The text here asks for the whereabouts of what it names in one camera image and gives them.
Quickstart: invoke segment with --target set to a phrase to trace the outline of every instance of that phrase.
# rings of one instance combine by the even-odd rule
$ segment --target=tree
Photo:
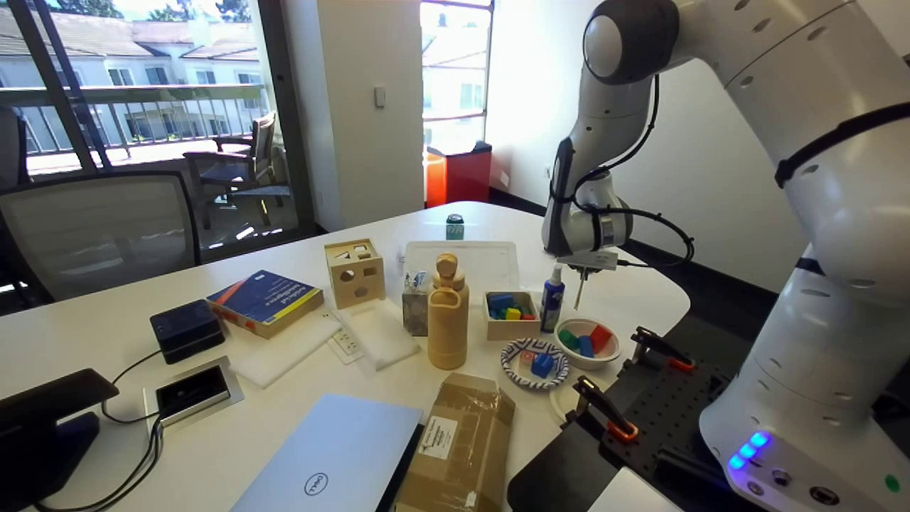
[[[115,0],[50,0],[51,12],[70,12],[84,17],[122,17]]]
[[[178,12],[173,6],[148,12],[148,19],[152,23],[186,23],[183,12]]]
[[[193,0],[173,0],[172,6],[148,12],[152,23],[189,23],[197,19]]]
[[[226,23],[250,23],[250,0],[222,0],[217,9]]]

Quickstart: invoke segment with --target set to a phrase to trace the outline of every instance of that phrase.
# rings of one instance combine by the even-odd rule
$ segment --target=black clamp
[[[579,389],[579,410],[571,414],[590,414],[590,406],[594,406],[606,414],[604,426],[608,436],[616,436],[623,444],[638,441],[638,426],[620,414],[620,410],[604,394],[604,389],[590,374],[580,374],[571,389]]]
[[[638,328],[633,342],[638,342],[635,362],[650,357],[650,352],[662,352],[662,356],[670,356],[670,367],[672,370],[679,370],[679,373],[691,374],[694,367],[697,367],[688,352],[677,350],[675,345],[670,345],[662,335],[658,335],[650,328]]]

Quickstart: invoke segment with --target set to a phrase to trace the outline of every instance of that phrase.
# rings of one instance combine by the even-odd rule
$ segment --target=desk
[[[515,241],[520,288],[544,288],[554,261],[542,248],[542,215],[455,202],[6,315],[0,318],[0,397],[84,367],[95,367],[115,377],[122,367],[158,350],[148,315],[207,295],[261,266],[331,289],[331,275],[325,269],[328,241],[374,238],[377,249],[384,255],[388,285],[389,289],[399,289],[394,285],[402,278],[406,241],[443,238],[448,215],[455,209],[463,215],[468,238]],[[574,298],[574,289],[579,275],[567,272],[567,295]],[[638,323],[667,333],[685,309],[688,295],[675,281],[647,266],[591,275],[580,303],[583,315],[606,320],[620,342],[625,342],[625,352],[633,352],[628,335]],[[162,357],[155,357],[121,383],[111,410],[121,411],[135,403],[139,411],[142,387],[155,389],[172,374],[189,373],[219,356],[230,357],[239,345],[250,342],[257,337],[249,337],[234,328],[222,347],[183,364],[168,367]],[[560,430],[546,394],[523,392],[500,373],[499,357],[503,347],[507,345],[493,345],[473,330],[469,357],[462,373],[500,382],[515,397],[510,446],[510,475],[515,475]],[[451,373],[435,370],[425,352],[382,373],[370,373],[362,364],[345,364],[331,347],[318,347],[274,387],[259,389],[242,382],[242,401],[199,420],[165,430],[161,467],[116,510],[230,510],[321,392],[409,403],[431,411],[448,374]],[[102,433],[79,470],[50,502],[79,505],[108,495],[139,461],[142,450],[142,426],[102,420]]]

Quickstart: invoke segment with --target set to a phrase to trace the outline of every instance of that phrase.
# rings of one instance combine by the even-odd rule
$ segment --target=charger
[[[190,302],[152,315],[152,330],[168,364],[226,342],[222,320],[212,313],[207,302]]]

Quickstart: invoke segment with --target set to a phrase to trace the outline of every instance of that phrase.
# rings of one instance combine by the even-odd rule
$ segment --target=silver laptop
[[[425,411],[409,406],[325,394],[234,510],[382,510],[422,419]]]

